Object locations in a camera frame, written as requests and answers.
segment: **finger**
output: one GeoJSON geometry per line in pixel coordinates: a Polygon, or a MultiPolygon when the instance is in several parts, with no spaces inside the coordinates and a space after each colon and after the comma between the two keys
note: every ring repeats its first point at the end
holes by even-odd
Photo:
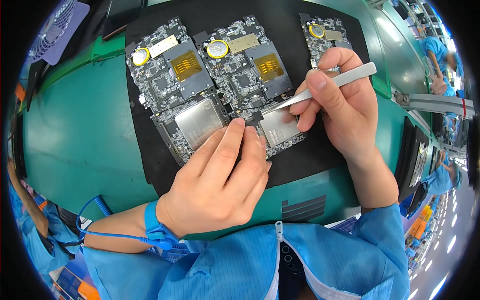
{"type": "Polygon", "coordinates": [[[233,119],[201,175],[207,188],[223,187],[237,160],[245,129],[245,120],[233,119]]]}
{"type": "Polygon", "coordinates": [[[318,68],[321,70],[328,70],[335,66],[339,66],[342,72],[346,72],[361,66],[362,64],[361,59],[353,50],[333,47],[327,49],[322,55],[318,61],[318,68]]]}
{"type": "MultiPolygon", "coordinates": [[[[300,84],[300,86],[297,88],[297,90],[295,91],[295,95],[303,92],[306,89],[307,89],[307,83],[305,81],[303,81],[300,84]]],[[[306,100],[303,100],[301,102],[292,104],[290,106],[290,113],[292,115],[299,115],[299,114],[303,113],[307,109],[307,107],[309,105],[309,102],[310,102],[310,99],[306,99],[306,100]]]]}
{"type": "Polygon", "coordinates": [[[187,164],[183,166],[182,173],[184,172],[185,175],[191,177],[200,176],[213,153],[217,149],[218,144],[220,144],[222,141],[226,131],[227,127],[224,127],[212,134],[212,136],[210,136],[208,140],[206,140],[206,142],[200,146],[197,151],[195,151],[192,157],[188,160],[187,164]]]}
{"type": "Polygon", "coordinates": [[[240,225],[243,225],[250,221],[250,219],[252,218],[252,213],[257,206],[258,200],[260,200],[262,194],[265,191],[265,186],[268,182],[268,171],[272,166],[272,162],[266,161],[265,164],[265,171],[262,173],[250,193],[248,193],[247,197],[245,197],[245,200],[243,201],[243,208],[240,211],[241,214],[243,214],[244,219],[239,222],[240,225]]]}
{"type": "Polygon", "coordinates": [[[345,100],[332,79],[323,72],[312,69],[308,71],[305,80],[312,97],[320,103],[333,123],[340,126],[339,129],[351,130],[361,115],[345,100]]]}
{"type": "Polygon", "coordinates": [[[317,101],[311,101],[308,108],[300,115],[299,123],[297,124],[298,130],[301,132],[308,131],[313,123],[315,123],[317,113],[321,108],[320,103],[317,101]]]}
{"type": "Polygon", "coordinates": [[[265,171],[265,150],[255,128],[248,126],[243,134],[241,161],[233,170],[224,190],[227,195],[235,195],[243,201],[265,171]]]}

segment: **circuit board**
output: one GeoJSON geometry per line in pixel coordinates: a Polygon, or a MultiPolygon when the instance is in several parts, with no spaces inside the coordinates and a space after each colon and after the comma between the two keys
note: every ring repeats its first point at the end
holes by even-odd
{"type": "MultiPolygon", "coordinates": [[[[300,21],[310,51],[310,65],[313,69],[317,67],[318,61],[328,48],[352,49],[352,45],[347,39],[347,31],[343,28],[342,20],[310,17],[307,13],[301,13],[300,21]]],[[[330,71],[340,72],[340,68],[335,66],[330,71]]]]}
{"type": "Polygon", "coordinates": [[[218,129],[243,118],[266,137],[266,158],[302,141],[287,110],[261,110],[293,95],[274,44],[253,15],[211,34],[187,35],[179,18],[125,48],[139,102],[182,166],[218,129]]]}

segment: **blue smock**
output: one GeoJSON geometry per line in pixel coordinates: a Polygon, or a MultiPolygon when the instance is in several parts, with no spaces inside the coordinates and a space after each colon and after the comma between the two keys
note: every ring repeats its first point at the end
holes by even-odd
{"type": "MultiPolygon", "coordinates": [[[[400,210],[376,208],[352,234],[318,224],[283,224],[283,241],[300,258],[321,299],[408,298],[410,281],[400,210]]],[[[174,264],[150,251],[105,252],[84,247],[100,297],[108,299],[278,299],[280,238],[275,225],[212,241],[174,264]]]]}
{"type": "Polygon", "coordinates": [[[445,55],[447,55],[448,53],[447,47],[445,47],[445,45],[437,37],[434,36],[428,36],[424,39],[419,40],[419,42],[425,56],[430,58],[430,56],[428,56],[427,50],[433,52],[435,54],[435,57],[437,58],[437,63],[440,67],[440,71],[445,71],[446,65],[444,65],[444,62],[445,55]]]}
{"type": "Polygon", "coordinates": [[[428,193],[433,195],[444,194],[453,188],[450,174],[443,165],[440,165],[423,181],[428,183],[428,193]]]}
{"type": "MultiPolygon", "coordinates": [[[[43,214],[48,219],[47,235],[48,241],[53,245],[51,253],[45,248],[40,235],[35,227],[32,217],[28,214],[25,206],[20,200],[15,189],[9,184],[10,201],[12,203],[13,215],[17,226],[22,232],[24,246],[32,260],[35,269],[41,274],[48,274],[67,264],[69,257],[57,241],[62,243],[79,242],[78,236],[74,234],[60,219],[57,208],[53,203],[48,203],[43,208],[43,214]]],[[[66,249],[70,253],[77,253],[80,246],[69,246],[66,249]]]]}

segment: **black foam mat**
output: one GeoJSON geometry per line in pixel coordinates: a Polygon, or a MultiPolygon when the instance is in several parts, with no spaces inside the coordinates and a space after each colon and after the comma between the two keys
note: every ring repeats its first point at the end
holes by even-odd
{"type": "MultiPolygon", "coordinates": [[[[274,42],[297,88],[310,69],[310,54],[300,25],[299,13],[312,17],[340,18],[347,31],[353,50],[363,63],[370,61],[367,45],[357,19],[328,7],[300,0],[243,0],[243,1],[198,1],[174,0],[144,8],[140,18],[127,25],[125,45],[138,43],[168,19],[175,16],[187,28],[189,36],[215,28],[227,27],[247,15],[255,15],[266,35],[274,42]]],[[[138,104],[139,91],[127,72],[127,87],[132,108],[133,125],[137,136],[145,178],[153,184],[158,195],[170,189],[180,167],[168,151],[155,126],[149,119],[150,110],[138,104]]],[[[345,164],[343,156],[332,146],[326,135],[321,115],[308,131],[305,141],[275,155],[269,172],[267,188],[298,180],[345,164]]]]}

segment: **chip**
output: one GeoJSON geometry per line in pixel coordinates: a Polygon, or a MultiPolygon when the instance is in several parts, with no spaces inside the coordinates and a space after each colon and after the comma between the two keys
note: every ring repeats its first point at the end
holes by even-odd
{"type": "Polygon", "coordinates": [[[300,134],[297,129],[297,119],[287,109],[277,109],[263,115],[260,125],[265,133],[265,138],[274,147],[291,137],[300,134]]]}
{"type": "Polygon", "coordinates": [[[188,51],[173,59],[171,64],[180,82],[202,71],[202,67],[198,63],[193,51],[188,51]]]}
{"type": "Polygon", "coordinates": [[[239,84],[241,87],[247,87],[250,85],[250,78],[248,78],[248,75],[247,74],[244,74],[244,75],[241,75],[241,76],[238,76],[236,77],[236,79],[238,80],[239,84]]]}
{"type": "Polygon", "coordinates": [[[200,148],[213,133],[224,127],[210,99],[181,112],[175,117],[175,122],[193,150],[200,148]]]}
{"type": "Polygon", "coordinates": [[[284,74],[275,53],[257,58],[253,62],[257,66],[263,81],[269,81],[284,74]]]}
{"type": "Polygon", "coordinates": [[[157,77],[154,80],[152,80],[153,83],[157,86],[158,90],[161,91],[164,88],[168,87],[168,82],[165,79],[165,77],[157,77]]]}

